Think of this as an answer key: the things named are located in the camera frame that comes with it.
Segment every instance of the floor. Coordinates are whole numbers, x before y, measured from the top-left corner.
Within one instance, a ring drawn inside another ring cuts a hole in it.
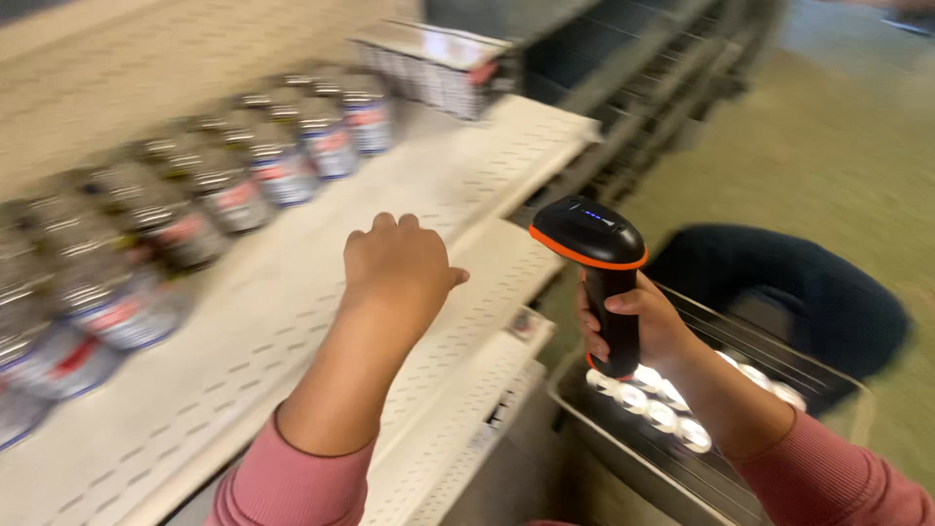
[[[665,157],[621,211],[651,251],[671,230],[711,221],[817,241],[901,298],[914,336],[869,382],[870,447],[935,493],[935,43],[879,19],[868,7],[797,0],[754,89],[721,106],[695,150]],[[576,342],[575,281],[569,274],[541,306],[561,328],[540,356],[550,366]],[[573,437],[551,433],[554,407],[536,400],[446,525],[667,523]],[[599,491],[584,499],[581,485]]]

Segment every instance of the barcode scanner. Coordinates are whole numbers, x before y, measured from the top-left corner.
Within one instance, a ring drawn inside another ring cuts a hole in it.
[[[529,233],[584,268],[588,308],[600,321],[600,335],[611,350],[606,362],[588,354],[588,364],[613,378],[629,377],[640,365],[639,318],[608,312],[604,300],[636,286],[637,269],[649,255],[640,232],[605,206],[566,196],[536,213]]]

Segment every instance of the pink sweater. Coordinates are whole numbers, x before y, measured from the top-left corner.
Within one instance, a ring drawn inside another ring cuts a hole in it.
[[[222,481],[207,525],[357,524],[372,454],[371,443],[344,457],[314,457],[289,446],[270,420]],[[802,413],[780,444],[734,467],[777,526],[935,525],[924,489]]]

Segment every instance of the can label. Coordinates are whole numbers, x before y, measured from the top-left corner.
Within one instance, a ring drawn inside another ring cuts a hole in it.
[[[181,312],[165,300],[162,278],[151,271],[135,274],[116,298],[69,316],[76,326],[105,343],[130,351],[162,341],[181,321]]]
[[[121,362],[94,336],[56,322],[0,371],[0,380],[43,398],[71,398],[104,383]]]
[[[154,240],[179,267],[196,267],[224,249],[221,232],[201,212],[189,212],[175,222],[143,234]]]
[[[51,408],[51,402],[0,384],[0,451],[32,431]]]
[[[276,206],[308,202],[315,192],[314,170],[299,152],[286,150],[277,159],[253,161],[253,178]]]
[[[318,163],[318,175],[329,181],[347,177],[357,170],[357,155],[343,126],[302,133],[309,154]]]
[[[246,180],[221,192],[205,196],[205,205],[228,232],[253,230],[266,224],[270,209],[256,183]]]
[[[390,149],[392,136],[385,104],[379,101],[353,104],[345,106],[345,110],[358,152],[383,153]]]

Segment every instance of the green floor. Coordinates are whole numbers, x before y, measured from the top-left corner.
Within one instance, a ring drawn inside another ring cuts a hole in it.
[[[935,44],[872,9],[801,0],[754,90],[722,105],[697,148],[664,158],[621,211],[651,251],[689,223],[763,226],[819,242],[898,295],[916,329],[870,382],[870,446],[935,492],[933,138]],[[562,327],[544,361],[574,342],[569,301],[564,288],[543,307]]]

